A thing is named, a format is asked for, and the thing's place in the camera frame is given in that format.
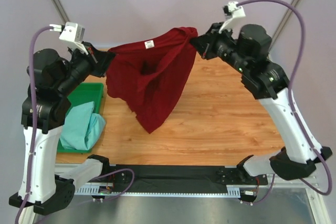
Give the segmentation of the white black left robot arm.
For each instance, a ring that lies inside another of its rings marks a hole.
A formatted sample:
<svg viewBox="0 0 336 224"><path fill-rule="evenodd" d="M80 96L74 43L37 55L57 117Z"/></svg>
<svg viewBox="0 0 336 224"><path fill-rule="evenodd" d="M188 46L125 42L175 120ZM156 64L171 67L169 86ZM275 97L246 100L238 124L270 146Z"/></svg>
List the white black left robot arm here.
<svg viewBox="0 0 336 224"><path fill-rule="evenodd" d="M61 175L55 174L57 146L71 103L69 95L88 76L103 77L115 53L100 51L86 42L73 49L71 59L54 49L32 54L27 68L33 82L22 105L25 136L25 168L20 190L10 196L11 206L32 207L46 216L65 209L76 189L90 180L104 183L110 178L109 160L90 155L82 164Z"/></svg>

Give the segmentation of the dark red t-shirt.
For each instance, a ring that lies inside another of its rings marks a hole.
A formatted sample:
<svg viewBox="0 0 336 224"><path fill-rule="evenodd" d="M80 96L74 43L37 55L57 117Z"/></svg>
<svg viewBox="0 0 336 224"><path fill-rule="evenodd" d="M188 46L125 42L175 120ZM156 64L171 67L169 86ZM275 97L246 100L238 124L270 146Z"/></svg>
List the dark red t-shirt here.
<svg viewBox="0 0 336 224"><path fill-rule="evenodd" d="M198 36L194 27L173 28L156 38L110 48L107 94L125 101L140 125L152 133L178 103L193 68Z"/></svg>

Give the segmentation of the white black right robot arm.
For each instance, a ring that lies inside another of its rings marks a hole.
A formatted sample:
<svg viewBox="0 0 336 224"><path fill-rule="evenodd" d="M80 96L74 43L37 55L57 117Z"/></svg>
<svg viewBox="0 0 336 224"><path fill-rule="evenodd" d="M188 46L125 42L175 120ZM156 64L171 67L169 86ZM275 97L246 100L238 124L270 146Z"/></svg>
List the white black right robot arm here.
<svg viewBox="0 0 336 224"><path fill-rule="evenodd" d="M220 31L220 26L213 23L205 34L191 39L191 45L203 59L219 57L240 73L242 84L266 109L285 144L274 154L246 157L238 164L237 179L248 184L262 174L284 180L310 176L332 150L314 138L308 143L306 137L312 134L305 122L297 122L299 110L291 108L288 100L289 79L280 65L267 58L271 37L262 26L247 24L234 39L231 31Z"/></svg>

